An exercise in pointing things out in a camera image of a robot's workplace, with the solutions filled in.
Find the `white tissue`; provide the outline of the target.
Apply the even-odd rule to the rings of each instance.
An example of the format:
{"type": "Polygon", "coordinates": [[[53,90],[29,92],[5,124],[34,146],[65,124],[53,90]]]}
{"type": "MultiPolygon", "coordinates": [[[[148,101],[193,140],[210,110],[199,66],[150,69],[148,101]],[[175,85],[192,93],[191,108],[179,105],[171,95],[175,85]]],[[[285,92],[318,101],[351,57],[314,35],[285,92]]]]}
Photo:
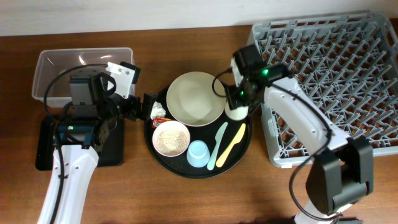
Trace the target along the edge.
{"type": "Polygon", "coordinates": [[[152,110],[150,112],[150,118],[154,119],[156,117],[165,117],[165,115],[166,115],[166,110],[163,109],[162,104],[155,101],[154,104],[152,105],[152,110]]]}

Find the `large cream bowl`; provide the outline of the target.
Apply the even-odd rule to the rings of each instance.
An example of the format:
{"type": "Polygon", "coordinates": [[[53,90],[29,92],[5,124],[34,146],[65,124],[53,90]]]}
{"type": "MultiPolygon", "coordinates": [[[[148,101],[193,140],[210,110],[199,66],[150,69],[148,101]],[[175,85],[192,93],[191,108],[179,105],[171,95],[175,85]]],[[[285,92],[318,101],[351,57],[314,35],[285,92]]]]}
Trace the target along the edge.
{"type": "Polygon", "coordinates": [[[176,78],[166,94],[170,114],[192,127],[216,121],[226,106],[225,90],[219,80],[205,72],[188,72],[176,78]]]}

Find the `mint green plastic knife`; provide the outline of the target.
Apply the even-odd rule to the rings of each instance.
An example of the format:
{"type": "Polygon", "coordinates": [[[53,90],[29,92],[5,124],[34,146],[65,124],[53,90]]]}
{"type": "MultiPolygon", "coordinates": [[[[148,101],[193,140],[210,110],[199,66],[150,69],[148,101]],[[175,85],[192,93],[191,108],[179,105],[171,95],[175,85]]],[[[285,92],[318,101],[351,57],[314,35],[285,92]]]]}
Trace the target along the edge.
{"type": "Polygon", "coordinates": [[[214,167],[215,167],[216,157],[218,155],[218,149],[220,147],[221,140],[222,140],[222,137],[224,135],[224,132],[225,132],[227,126],[228,126],[228,122],[224,122],[220,126],[220,128],[218,129],[218,131],[217,131],[217,133],[215,135],[216,144],[215,144],[214,149],[213,149],[213,151],[211,153],[210,160],[209,160],[209,162],[207,163],[207,166],[206,166],[206,168],[208,170],[213,170],[214,167]]]}

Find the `white cup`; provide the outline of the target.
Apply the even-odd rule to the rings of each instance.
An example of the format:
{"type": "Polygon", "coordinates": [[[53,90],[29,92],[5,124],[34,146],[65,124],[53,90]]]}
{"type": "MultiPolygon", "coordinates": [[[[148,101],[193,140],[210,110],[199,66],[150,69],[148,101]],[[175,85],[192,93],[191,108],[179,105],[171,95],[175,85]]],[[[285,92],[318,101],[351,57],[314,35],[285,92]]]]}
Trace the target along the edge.
{"type": "Polygon", "coordinates": [[[224,112],[226,113],[229,119],[234,121],[241,121],[248,116],[249,107],[248,106],[240,106],[236,109],[231,109],[229,104],[227,103],[224,112]]]}

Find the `red sauce packet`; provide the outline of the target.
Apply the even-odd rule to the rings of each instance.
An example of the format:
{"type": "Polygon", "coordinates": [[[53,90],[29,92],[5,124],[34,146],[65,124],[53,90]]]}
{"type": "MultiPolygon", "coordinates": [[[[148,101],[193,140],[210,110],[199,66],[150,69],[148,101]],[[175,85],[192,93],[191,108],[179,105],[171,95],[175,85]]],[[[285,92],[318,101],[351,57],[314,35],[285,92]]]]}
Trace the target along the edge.
{"type": "Polygon", "coordinates": [[[172,119],[170,118],[165,118],[165,117],[160,117],[160,116],[156,116],[153,120],[152,120],[152,127],[153,128],[157,128],[159,127],[162,123],[171,121],[172,119]]]}

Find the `light blue cup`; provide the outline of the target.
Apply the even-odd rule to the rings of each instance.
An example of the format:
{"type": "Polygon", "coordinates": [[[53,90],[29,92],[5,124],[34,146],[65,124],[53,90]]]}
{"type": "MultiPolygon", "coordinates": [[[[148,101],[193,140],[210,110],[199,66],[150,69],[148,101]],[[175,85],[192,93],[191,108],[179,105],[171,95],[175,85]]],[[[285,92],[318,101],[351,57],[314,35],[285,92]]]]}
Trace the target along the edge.
{"type": "Polygon", "coordinates": [[[195,168],[205,167],[210,160],[210,151],[205,142],[195,140],[187,149],[187,161],[195,168]]]}

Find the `yellow plastic knife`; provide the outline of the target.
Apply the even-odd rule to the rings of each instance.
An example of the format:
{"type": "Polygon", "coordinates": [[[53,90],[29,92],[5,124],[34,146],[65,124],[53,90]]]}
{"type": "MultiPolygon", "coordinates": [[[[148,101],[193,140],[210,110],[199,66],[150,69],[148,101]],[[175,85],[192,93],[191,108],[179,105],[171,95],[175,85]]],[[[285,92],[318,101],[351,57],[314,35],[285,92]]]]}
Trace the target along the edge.
{"type": "Polygon", "coordinates": [[[224,165],[224,163],[226,162],[226,160],[227,160],[232,148],[234,147],[234,145],[236,145],[237,143],[241,142],[245,131],[246,131],[246,124],[243,123],[240,126],[240,128],[238,129],[238,132],[235,134],[234,138],[229,143],[228,147],[223,151],[223,153],[217,159],[217,161],[216,161],[216,166],[217,167],[220,168],[220,167],[222,167],[224,165]]]}

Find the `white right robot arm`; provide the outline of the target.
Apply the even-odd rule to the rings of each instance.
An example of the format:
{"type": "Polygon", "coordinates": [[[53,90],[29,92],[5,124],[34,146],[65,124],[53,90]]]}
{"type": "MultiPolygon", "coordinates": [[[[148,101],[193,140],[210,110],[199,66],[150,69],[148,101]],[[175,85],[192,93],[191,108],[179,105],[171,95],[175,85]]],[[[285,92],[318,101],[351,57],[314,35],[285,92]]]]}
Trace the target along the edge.
{"type": "Polygon", "coordinates": [[[335,126],[293,77],[257,75],[226,87],[227,109],[265,103],[282,117],[309,157],[289,179],[289,193],[300,210],[294,223],[338,223],[343,212],[373,192],[370,142],[335,126]]]}

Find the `pink bowl with grains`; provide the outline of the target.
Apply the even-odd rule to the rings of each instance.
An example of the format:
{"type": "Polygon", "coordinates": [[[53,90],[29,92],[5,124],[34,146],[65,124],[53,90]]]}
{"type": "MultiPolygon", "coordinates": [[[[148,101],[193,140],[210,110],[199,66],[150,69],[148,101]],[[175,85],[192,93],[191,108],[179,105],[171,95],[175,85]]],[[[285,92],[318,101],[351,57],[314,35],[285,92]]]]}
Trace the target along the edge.
{"type": "Polygon", "coordinates": [[[152,144],[160,155],[176,157],[187,150],[190,144],[190,132],[178,121],[166,121],[154,130],[152,144]]]}

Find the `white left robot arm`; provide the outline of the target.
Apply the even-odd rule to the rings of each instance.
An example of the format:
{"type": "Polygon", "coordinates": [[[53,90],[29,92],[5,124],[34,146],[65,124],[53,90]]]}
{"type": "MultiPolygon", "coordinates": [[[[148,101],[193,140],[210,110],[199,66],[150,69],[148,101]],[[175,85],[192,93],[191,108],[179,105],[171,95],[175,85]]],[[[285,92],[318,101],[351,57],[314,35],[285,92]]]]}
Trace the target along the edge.
{"type": "Polygon", "coordinates": [[[80,223],[95,169],[123,162],[125,119],[147,121],[156,98],[108,98],[92,105],[102,117],[79,118],[78,107],[67,103],[57,122],[42,121],[36,167],[51,171],[51,179],[39,223],[80,223]]]}

